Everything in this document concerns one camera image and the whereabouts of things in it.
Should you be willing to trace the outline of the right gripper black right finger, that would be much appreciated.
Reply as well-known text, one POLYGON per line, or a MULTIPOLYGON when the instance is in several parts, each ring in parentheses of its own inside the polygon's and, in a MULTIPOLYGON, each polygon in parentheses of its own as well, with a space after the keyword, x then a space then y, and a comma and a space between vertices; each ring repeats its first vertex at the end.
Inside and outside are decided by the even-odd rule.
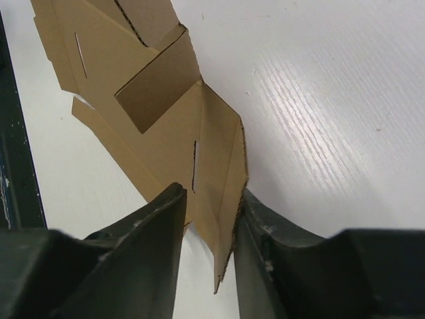
POLYGON ((234 265, 241 318, 423 318, 424 232, 323 238, 242 198, 234 265))

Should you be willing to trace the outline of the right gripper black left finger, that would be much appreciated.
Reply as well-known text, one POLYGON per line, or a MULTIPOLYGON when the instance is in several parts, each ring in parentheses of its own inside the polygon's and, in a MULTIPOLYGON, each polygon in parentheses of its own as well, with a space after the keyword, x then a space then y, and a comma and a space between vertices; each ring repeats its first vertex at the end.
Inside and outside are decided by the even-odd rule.
POLYGON ((85 239, 2 230, 1 317, 171 318, 186 207, 172 183, 85 239))

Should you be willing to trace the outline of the brown cardboard box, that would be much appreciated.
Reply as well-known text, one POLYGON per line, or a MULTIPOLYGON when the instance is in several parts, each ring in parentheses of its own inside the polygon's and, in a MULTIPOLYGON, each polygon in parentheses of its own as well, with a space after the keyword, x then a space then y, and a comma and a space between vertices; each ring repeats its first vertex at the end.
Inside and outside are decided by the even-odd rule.
POLYGON ((72 115, 91 129, 143 198, 188 191, 186 222, 224 278, 248 181, 240 116, 203 80, 170 1, 32 3, 72 115))

